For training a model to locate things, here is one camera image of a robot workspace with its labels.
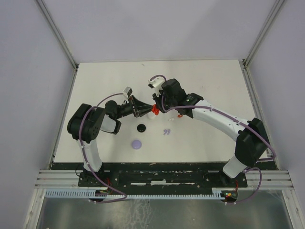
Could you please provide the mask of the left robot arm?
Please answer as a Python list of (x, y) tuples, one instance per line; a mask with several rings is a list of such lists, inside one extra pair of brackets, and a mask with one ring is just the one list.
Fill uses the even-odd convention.
[(89, 104), (79, 106), (68, 122), (67, 131), (81, 149), (83, 168), (91, 172), (89, 175), (91, 183), (101, 186), (105, 182), (105, 174), (100, 171), (102, 160), (96, 141), (100, 131), (116, 135), (121, 128), (120, 118), (128, 115), (142, 117), (152, 109), (152, 105), (141, 102), (133, 95), (123, 104), (109, 100), (104, 108)]

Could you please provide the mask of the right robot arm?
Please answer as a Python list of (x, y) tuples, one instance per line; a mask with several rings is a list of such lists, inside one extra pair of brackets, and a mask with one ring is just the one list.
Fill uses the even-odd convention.
[(167, 80), (162, 75), (156, 75), (149, 80), (148, 86), (154, 89), (152, 97), (162, 113), (176, 110), (180, 115), (211, 125), (235, 141), (234, 155), (219, 174), (219, 182), (223, 186), (229, 187), (238, 174), (262, 161), (261, 156), (270, 143), (260, 119), (249, 121), (224, 112), (202, 96), (186, 93), (176, 79)]

